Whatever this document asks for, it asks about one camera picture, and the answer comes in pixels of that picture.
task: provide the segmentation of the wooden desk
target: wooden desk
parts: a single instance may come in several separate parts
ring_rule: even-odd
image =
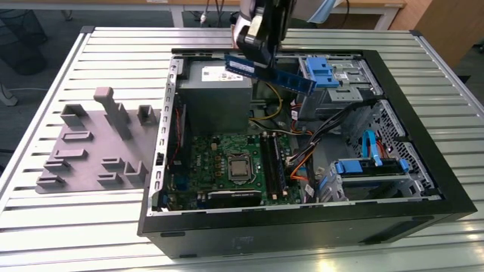
[[[210,11],[217,11],[215,0],[210,0]],[[225,11],[239,11],[241,0],[226,0]],[[207,0],[2,0],[0,9],[33,10],[166,10],[171,11],[174,26],[183,27],[183,11],[205,11]],[[387,30],[405,0],[350,0],[351,14],[378,14],[381,20],[375,30]],[[346,14],[346,1],[331,13]]]

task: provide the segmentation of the black trash bin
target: black trash bin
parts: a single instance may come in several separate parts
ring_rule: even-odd
[[[27,35],[13,25],[0,26],[0,58],[18,74],[33,75],[45,70],[47,61],[38,46],[27,43],[19,33]]]
[[[41,45],[47,35],[33,10],[0,10],[0,20],[27,44]]]

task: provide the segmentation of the gray 3d-printed stand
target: gray 3d-printed stand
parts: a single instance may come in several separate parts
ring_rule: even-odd
[[[97,89],[106,111],[66,105],[66,125],[38,180],[41,194],[143,188],[155,156],[161,110],[126,110],[114,89]]]

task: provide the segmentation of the green motherboard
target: green motherboard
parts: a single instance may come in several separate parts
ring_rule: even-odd
[[[291,155],[290,138],[278,137],[281,155]],[[258,190],[261,206],[298,204],[299,186],[290,186],[287,195],[269,196],[259,135],[215,135],[194,137],[191,142],[190,176],[175,177],[175,183],[186,182],[186,192],[177,192],[179,209],[203,209],[202,192],[215,190]]]

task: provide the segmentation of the cpu socket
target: cpu socket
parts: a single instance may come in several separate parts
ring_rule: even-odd
[[[250,154],[229,156],[229,180],[242,185],[251,181],[253,164]]]

